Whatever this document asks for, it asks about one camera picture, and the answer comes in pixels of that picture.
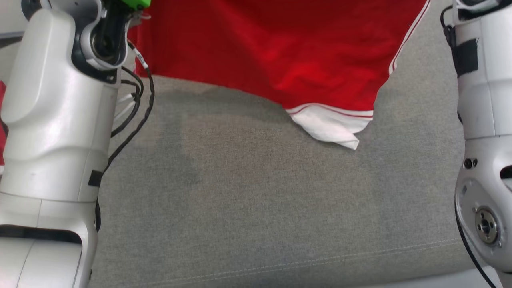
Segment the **red white-striped shorts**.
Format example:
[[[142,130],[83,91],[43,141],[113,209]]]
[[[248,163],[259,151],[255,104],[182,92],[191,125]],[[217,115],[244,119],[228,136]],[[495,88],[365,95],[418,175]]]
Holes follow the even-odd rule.
[[[6,89],[7,89],[6,85],[4,84],[4,82],[2,82],[0,80],[0,173],[2,172],[2,170],[5,167],[5,161],[4,161],[3,154],[4,154],[4,149],[5,149],[7,135],[8,135],[8,127],[5,124],[5,122],[2,120],[2,117],[1,117],[1,109],[2,109],[4,97],[5,97]]]

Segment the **red white sports shirt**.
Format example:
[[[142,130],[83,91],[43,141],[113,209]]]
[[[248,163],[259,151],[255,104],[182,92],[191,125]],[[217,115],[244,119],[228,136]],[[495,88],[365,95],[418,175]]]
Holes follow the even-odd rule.
[[[153,75],[276,102],[355,150],[431,0],[152,0],[128,39]]]

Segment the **grey fabric sofa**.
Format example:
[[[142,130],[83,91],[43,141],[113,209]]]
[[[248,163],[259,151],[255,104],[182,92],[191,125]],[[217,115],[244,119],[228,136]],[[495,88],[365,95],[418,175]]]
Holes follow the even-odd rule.
[[[473,267],[453,193],[457,77],[433,0],[356,150],[277,104],[155,77],[100,192],[91,288],[346,287]]]

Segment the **left gripper green bracket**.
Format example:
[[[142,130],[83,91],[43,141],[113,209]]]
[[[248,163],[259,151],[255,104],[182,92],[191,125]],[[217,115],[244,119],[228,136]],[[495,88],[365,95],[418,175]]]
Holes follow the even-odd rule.
[[[151,19],[148,13],[152,0],[101,0],[100,37],[119,40],[143,20]]]

